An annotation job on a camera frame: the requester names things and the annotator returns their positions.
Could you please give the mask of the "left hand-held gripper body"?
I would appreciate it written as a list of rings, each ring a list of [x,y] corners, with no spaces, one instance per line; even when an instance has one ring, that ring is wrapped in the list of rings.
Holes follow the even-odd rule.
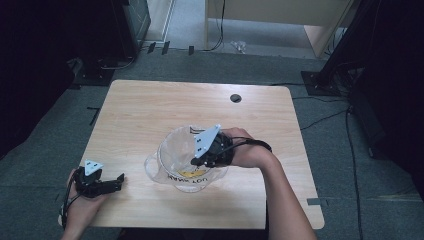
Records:
[[[75,171],[74,180],[78,194],[87,198],[95,198],[106,194],[106,184],[114,183],[114,181],[103,182],[100,180],[102,167],[101,163],[85,160],[84,165]]]

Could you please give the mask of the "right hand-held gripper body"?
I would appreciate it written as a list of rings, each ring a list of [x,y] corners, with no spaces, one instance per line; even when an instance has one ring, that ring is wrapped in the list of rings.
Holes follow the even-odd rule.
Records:
[[[222,133],[221,125],[207,129],[194,129],[194,157],[202,161],[215,161],[216,167],[226,167],[232,162],[232,140]]]

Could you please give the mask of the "clear smiley plastic bag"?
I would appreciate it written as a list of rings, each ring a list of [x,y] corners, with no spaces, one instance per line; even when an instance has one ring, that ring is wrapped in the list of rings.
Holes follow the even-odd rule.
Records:
[[[156,182],[173,185],[183,192],[194,193],[226,175],[227,167],[207,168],[190,164],[194,157],[194,129],[201,128],[196,125],[179,127],[162,141],[156,153]]]

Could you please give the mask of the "clear glass bowl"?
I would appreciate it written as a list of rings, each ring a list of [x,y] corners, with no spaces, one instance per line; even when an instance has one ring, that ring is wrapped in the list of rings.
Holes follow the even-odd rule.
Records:
[[[227,165],[219,166],[222,159],[215,157],[230,145],[220,124],[209,128],[182,126],[171,131],[157,152],[147,157],[145,172],[154,182],[186,193],[199,192],[226,175]]]

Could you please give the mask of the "person's left hand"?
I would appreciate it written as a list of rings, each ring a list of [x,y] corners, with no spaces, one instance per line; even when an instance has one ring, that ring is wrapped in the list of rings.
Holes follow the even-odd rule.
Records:
[[[64,197],[64,209],[66,210],[65,228],[72,226],[86,229],[109,196],[100,195],[95,198],[79,196],[73,180],[74,172],[75,169],[72,169],[69,174]]]

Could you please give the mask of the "person's right hand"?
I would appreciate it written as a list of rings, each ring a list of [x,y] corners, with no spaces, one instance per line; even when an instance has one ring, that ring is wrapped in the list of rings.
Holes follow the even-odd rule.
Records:
[[[234,139],[237,144],[246,138],[252,139],[252,136],[242,128],[224,129],[223,133]],[[269,160],[273,154],[265,147],[260,145],[243,144],[234,149],[233,166],[244,168],[260,168],[262,169],[265,162]]]

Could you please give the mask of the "crumpled clear plastic scrap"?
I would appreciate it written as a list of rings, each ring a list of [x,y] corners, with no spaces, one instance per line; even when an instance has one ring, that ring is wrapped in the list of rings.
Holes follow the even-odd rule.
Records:
[[[246,43],[244,41],[231,41],[230,44],[235,48],[238,53],[245,53]]]

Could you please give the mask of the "black stand base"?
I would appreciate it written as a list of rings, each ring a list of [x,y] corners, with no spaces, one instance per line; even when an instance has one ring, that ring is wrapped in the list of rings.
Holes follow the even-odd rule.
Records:
[[[103,69],[98,63],[85,64],[76,58],[69,64],[74,72],[73,84],[76,86],[109,86],[114,69]]]
[[[310,96],[347,97],[349,90],[338,77],[328,77],[320,72],[302,71],[301,77]]]

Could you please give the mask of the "black cabinet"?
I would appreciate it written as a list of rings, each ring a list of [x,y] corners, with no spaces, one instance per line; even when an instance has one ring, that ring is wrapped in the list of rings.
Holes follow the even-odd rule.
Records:
[[[111,0],[120,43],[126,58],[136,58],[149,29],[147,0]]]

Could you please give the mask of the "beige wooden furniture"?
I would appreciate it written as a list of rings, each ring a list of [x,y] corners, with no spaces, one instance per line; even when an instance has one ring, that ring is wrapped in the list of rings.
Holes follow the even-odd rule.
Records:
[[[344,22],[355,0],[204,0],[208,19],[303,25],[316,57],[323,57],[330,38]]]

